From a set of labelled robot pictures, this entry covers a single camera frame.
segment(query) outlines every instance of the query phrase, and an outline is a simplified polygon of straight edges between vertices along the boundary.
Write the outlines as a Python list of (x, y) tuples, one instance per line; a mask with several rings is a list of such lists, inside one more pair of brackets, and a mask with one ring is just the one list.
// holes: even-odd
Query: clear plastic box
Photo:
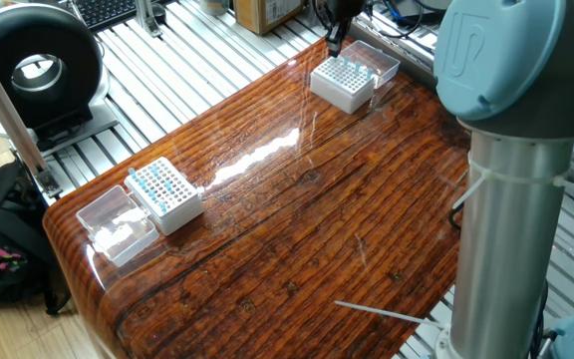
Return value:
[(77, 219), (90, 232), (95, 249), (117, 266), (124, 265), (158, 238), (147, 213), (120, 185), (79, 210)]
[(373, 70), (376, 89), (392, 79), (398, 73), (398, 68), (400, 67), (400, 60), (396, 60), (383, 53), (382, 50), (369, 46), (360, 40), (355, 41), (341, 51), (338, 57), (341, 59), (349, 57), (352, 63), (361, 63), (363, 68)]

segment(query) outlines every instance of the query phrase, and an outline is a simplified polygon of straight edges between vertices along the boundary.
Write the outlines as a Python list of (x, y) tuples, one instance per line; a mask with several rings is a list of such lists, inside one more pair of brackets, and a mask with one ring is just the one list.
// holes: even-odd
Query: wooden table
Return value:
[[(52, 205), (44, 225), (93, 337), (119, 358), (390, 358), (453, 284), (467, 136), (400, 73), (348, 116), (309, 91), (319, 42)], [(167, 157), (205, 212), (126, 265), (76, 212)]]

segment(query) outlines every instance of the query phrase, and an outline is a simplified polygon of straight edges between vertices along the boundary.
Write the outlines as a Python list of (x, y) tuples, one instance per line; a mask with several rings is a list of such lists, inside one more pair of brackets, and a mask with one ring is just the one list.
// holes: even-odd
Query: white pipette tip rack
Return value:
[(351, 115), (374, 95), (372, 69), (349, 57), (329, 58), (310, 75), (311, 92)]
[(130, 169), (125, 184), (165, 235), (203, 213), (203, 202), (196, 188), (166, 158), (140, 170)]

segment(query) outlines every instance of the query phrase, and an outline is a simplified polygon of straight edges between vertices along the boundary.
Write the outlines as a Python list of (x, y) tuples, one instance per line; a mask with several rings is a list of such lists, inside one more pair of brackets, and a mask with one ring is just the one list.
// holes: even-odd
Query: metal slat floor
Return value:
[[(260, 37), (238, 25), (231, 14), (203, 15), (192, 0), (172, 2), (166, 8), (167, 24), (161, 27), (159, 39), (147, 35), (135, 20), (98, 34), (111, 76), (106, 103), (120, 124), (47, 157), (64, 194), (191, 121), (325, 35), (322, 27), (309, 27), (304, 15)], [(388, 18), (391, 15), (380, 10), (374, 21), (396, 30)], [(436, 34), (437, 27), (422, 27), (411, 39), (396, 43), (432, 66)], [(564, 198), (548, 279), (545, 318), (550, 325), (557, 318), (574, 315), (574, 200), (569, 195)], [(450, 322), (453, 291), (454, 287), (431, 312), (430, 320)], [(421, 325), (400, 352), (392, 355), (414, 359), (432, 353), (438, 334), (434, 327)]]

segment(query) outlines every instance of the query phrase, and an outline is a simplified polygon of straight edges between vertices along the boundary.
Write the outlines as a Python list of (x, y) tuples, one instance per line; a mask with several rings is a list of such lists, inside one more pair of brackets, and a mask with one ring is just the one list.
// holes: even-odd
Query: robot logo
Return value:
[(448, 44), (445, 73), (472, 85), (477, 73), (474, 62), (484, 45), (484, 24), (488, 20), (487, 17), (462, 13), (453, 16), (451, 34), (455, 36), (450, 37)]

